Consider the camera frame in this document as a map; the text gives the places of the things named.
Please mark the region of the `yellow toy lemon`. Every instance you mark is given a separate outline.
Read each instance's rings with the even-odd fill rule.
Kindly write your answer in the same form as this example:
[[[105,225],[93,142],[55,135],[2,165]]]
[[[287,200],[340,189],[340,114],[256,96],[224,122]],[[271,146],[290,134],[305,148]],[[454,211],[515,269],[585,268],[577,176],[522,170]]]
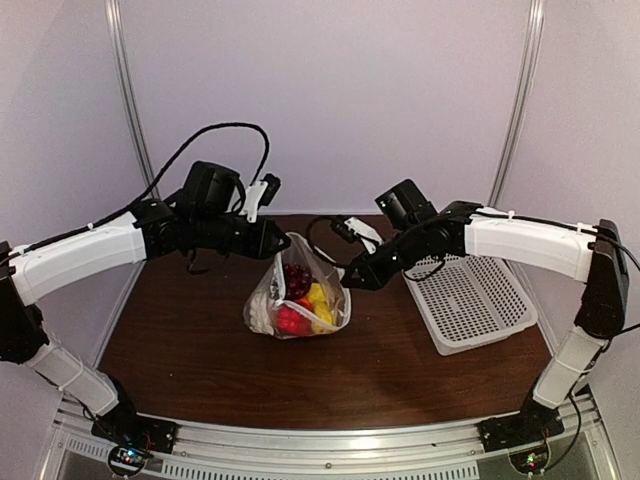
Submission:
[[[308,301],[311,305],[315,305],[316,303],[327,303],[327,296],[325,291],[320,283],[313,282],[310,285],[310,289],[305,295],[305,300]]]

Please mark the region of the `yellow toy mango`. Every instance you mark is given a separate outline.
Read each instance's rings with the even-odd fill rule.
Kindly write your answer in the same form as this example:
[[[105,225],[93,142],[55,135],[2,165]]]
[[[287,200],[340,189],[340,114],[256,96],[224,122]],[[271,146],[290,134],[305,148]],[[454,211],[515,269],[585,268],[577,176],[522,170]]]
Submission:
[[[316,335],[335,333],[342,328],[342,314],[339,309],[332,308],[326,301],[314,302],[312,306],[313,313],[318,318],[312,325]]]

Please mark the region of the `clear polka dot zip bag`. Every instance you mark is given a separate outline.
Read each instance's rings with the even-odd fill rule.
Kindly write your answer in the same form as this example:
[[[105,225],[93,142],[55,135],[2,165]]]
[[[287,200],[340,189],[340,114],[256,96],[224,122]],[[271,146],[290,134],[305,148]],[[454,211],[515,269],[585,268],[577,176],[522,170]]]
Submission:
[[[306,239],[288,234],[290,246],[273,263],[245,303],[245,325],[254,333],[288,340],[335,334],[352,317],[350,290],[341,285],[344,270]]]

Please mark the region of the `dark red toy grapes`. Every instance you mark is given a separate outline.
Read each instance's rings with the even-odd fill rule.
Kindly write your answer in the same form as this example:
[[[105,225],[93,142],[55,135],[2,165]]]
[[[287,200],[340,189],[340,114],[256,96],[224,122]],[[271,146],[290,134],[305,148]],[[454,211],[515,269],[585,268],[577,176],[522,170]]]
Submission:
[[[308,267],[300,264],[284,264],[284,278],[287,300],[303,298],[313,283],[313,275]]]

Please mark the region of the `red toy bell pepper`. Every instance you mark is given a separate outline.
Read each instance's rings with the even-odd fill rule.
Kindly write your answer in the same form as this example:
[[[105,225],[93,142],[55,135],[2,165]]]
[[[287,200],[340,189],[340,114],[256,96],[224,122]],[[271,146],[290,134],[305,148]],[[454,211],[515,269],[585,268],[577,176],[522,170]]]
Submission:
[[[309,336],[312,333],[310,321],[297,311],[282,306],[277,313],[276,329],[283,334],[295,337]]]

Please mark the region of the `white toy cauliflower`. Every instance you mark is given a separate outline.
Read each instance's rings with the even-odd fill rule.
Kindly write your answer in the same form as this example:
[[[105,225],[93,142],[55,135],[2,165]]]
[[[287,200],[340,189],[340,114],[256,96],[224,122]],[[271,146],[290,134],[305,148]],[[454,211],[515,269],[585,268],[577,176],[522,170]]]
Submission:
[[[261,293],[253,294],[244,307],[245,324],[253,333],[273,336],[270,313],[267,296]]]

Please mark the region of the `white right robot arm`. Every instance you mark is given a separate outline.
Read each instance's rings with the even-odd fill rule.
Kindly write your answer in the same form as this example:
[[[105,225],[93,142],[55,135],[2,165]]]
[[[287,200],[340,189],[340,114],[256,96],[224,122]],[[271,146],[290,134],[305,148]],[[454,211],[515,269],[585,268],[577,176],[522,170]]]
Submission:
[[[595,226],[500,212],[479,203],[454,201],[437,210],[417,185],[405,179],[375,200],[396,231],[388,240],[361,234],[352,220],[346,229],[365,250],[344,266],[341,283],[376,291],[420,260],[446,256],[493,257],[550,270],[584,284],[574,325],[531,387],[512,430],[535,440],[557,408],[611,341],[629,332],[626,310],[632,255],[621,244],[614,222]]]

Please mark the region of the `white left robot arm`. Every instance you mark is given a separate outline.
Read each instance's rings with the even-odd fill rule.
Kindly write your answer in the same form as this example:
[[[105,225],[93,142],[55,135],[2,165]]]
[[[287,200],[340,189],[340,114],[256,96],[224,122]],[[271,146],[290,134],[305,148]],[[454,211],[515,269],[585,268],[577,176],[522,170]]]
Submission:
[[[104,418],[123,444],[137,442],[144,424],[108,376],[87,367],[43,326],[39,300],[103,271],[181,253],[193,262],[207,249],[265,260],[290,241],[259,215],[281,186],[267,174],[243,186],[237,172],[198,161],[181,189],[166,200],[142,198],[114,219],[74,233],[13,248],[1,245],[1,359],[24,364]]]

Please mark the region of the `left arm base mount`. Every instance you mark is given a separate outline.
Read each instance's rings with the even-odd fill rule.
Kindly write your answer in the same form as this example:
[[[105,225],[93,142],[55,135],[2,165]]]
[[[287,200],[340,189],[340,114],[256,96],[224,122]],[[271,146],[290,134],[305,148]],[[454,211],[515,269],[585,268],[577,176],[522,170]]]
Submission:
[[[103,419],[96,419],[91,434],[114,444],[106,463],[116,477],[124,478],[141,473],[157,454],[172,453],[177,430],[173,421],[137,416],[131,433],[120,433]]]

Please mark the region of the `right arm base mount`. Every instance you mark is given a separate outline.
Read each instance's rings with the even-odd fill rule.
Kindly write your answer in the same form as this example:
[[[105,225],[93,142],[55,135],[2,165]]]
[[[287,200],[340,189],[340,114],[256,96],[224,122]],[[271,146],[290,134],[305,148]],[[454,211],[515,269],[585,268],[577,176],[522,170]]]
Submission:
[[[565,431],[562,420],[541,419],[534,413],[491,417],[477,424],[486,453],[506,450],[509,462],[519,474],[542,474],[551,464],[549,440]]]

